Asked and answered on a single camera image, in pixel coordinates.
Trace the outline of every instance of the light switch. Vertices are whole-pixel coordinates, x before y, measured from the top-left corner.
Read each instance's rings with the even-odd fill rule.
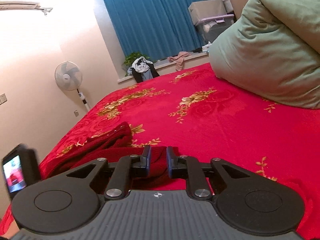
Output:
[[[7,101],[7,97],[5,96],[5,94],[0,95],[0,102],[3,104],[6,101]]]

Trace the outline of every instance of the crosshair symbol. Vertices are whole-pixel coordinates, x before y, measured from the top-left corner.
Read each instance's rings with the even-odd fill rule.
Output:
[[[153,196],[155,196],[156,198],[160,198],[163,196],[163,194],[161,194],[160,192],[157,192],[157,193],[153,194]]]

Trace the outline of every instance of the camera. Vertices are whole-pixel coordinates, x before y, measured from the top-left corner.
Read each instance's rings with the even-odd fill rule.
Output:
[[[2,172],[11,200],[22,189],[41,180],[36,152],[23,144],[2,159]]]

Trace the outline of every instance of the cardboard box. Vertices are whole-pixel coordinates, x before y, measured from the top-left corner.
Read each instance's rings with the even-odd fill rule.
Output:
[[[193,2],[188,10],[194,25],[201,19],[227,14],[222,0]]]

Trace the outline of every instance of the red bedspread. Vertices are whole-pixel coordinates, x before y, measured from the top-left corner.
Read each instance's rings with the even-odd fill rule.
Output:
[[[132,147],[177,146],[209,162],[220,157],[295,189],[306,212],[298,232],[320,237],[320,110],[277,104],[215,77],[210,64],[161,76],[103,98],[41,163],[130,124]],[[183,189],[175,180],[157,189]]]

